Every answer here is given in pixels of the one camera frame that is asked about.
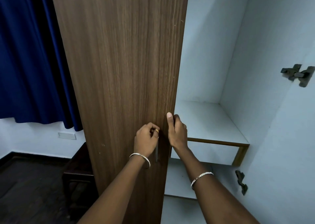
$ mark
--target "wooden wardrobe door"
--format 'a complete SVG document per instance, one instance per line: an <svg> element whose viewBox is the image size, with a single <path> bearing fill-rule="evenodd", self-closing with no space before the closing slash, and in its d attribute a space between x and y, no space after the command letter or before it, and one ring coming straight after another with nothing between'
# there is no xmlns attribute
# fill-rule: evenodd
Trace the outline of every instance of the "wooden wardrobe door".
<svg viewBox="0 0 315 224"><path fill-rule="evenodd" d="M160 126L158 162L142 170L124 223L160 223L187 0L53 0L99 194Z"/></svg>

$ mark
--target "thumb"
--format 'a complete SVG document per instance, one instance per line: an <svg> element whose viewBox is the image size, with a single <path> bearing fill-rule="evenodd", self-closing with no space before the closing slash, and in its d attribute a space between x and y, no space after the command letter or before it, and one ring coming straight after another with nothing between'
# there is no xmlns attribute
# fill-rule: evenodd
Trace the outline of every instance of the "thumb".
<svg viewBox="0 0 315 224"><path fill-rule="evenodd" d="M166 114L167 117L167 122L168 122L168 132L169 133L174 133L175 132L175 128L174 128L174 119L173 119L173 115L171 112L168 112Z"/></svg>
<svg viewBox="0 0 315 224"><path fill-rule="evenodd" d="M154 132L153 132L153 135L152 135L152 137L154 137L154 138L158 138L158 129L156 129Z"/></svg>

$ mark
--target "blue curtain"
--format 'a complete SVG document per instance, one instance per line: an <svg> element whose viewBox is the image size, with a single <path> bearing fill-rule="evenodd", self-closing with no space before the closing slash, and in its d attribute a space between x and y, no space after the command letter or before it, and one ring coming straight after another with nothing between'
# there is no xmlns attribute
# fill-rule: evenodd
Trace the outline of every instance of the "blue curtain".
<svg viewBox="0 0 315 224"><path fill-rule="evenodd" d="M82 130L52 0L0 0L0 118Z"/></svg>

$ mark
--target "metal hinge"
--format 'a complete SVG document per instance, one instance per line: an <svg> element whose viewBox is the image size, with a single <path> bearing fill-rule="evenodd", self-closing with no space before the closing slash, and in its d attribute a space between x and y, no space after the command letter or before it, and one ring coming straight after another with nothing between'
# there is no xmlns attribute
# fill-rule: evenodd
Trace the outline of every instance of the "metal hinge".
<svg viewBox="0 0 315 224"><path fill-rule="evenodd" d="M236 173L236 176L237 176L237 182L242 187L242 194L245 195L245 193L248 190L248 186L246 184L242 183L242 181L243 181L243 179L245 177L245 174L242 173L239 170L235 170L235 173Z"/></svg>
<svg viewBox="0 0 315 224"><path fill-rule="evenodd" d="M293 68L282 68L281 73L285 74L290 81L298 78L300 81L299 86L306 87L315 71L315 67L308 67L306 70L300 72L301 66L301 64L295 64Z"/></svg>

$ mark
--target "silver bangle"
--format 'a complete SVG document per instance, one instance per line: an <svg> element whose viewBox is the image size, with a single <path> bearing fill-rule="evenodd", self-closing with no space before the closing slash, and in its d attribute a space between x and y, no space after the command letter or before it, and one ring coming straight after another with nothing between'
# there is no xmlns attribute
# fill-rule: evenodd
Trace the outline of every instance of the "silver bangle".
<svg viewBox="0 0 315 224"><path fill-rule="evenodd" d="M203 175L206 175L206 174L212 174L212 175L214 175L213 172L205 172L205 173L200 174L194 181L191 182L190 187L191 187L192 190L194 190L193 185L194 185L194 183L198 180L198 178L201 178Z"/></svg>
<svg viewBox="0 0 315 224"><path fill-rule="evenodd" d="M139 153L133 153L132 155L140 155L142 158L144 158L146 161L148 161L148 163L149 163L148 169L151 167L150 161L149 161L144 155L139 154Z"/></svg>

